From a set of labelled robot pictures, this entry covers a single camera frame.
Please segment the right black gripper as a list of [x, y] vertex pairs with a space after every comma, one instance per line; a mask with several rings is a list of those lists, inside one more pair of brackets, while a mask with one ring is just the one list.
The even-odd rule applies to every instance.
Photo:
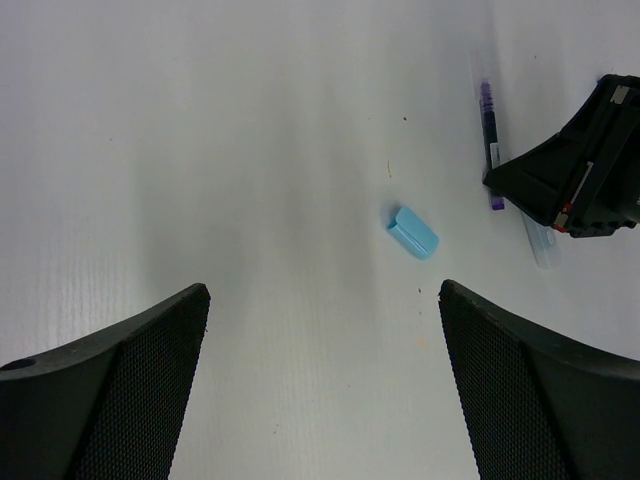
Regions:
[[639, 152], [639, 78], [606, 74], [555, 135], [485, 174], [483, 184], [573, 238], [611, 236], [639, 221], [617, 203]]

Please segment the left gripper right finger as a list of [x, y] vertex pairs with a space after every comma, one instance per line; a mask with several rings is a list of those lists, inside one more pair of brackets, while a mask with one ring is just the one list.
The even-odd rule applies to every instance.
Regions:
[[639, 363], [446, 280], [439, 311], [483, 479], [636, 479]]

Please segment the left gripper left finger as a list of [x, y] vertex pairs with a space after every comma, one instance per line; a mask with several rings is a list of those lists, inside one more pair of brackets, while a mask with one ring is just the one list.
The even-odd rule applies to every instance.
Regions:
[[166, 479], [210, 295], [194, 284], [133, 317], [1, 368], [4, 479]]

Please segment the purple pen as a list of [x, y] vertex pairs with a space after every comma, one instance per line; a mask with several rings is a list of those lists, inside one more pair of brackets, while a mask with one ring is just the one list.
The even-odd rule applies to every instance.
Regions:
[[479, 86], [479, 107], [486, 158], [486, 173], [500, 165], [497, 121], [490, 82], [482, 79]]

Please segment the light blue highlighter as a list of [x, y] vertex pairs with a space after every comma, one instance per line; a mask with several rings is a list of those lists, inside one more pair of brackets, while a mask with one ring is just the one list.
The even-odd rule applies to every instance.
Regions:
[[543, 270], [555, 268], [560, 262], [560, 250], [554, 230], [537, 223], [525, 213], [521, 216], [536, 265]]

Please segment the light blue highlighter cap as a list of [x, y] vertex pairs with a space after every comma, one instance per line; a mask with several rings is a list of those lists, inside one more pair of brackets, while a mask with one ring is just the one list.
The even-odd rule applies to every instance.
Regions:
[[439, 247], [439, 236], [406, 206], [396, 211], [387, 231], [408, 253], [419, 260], [430, 259]]

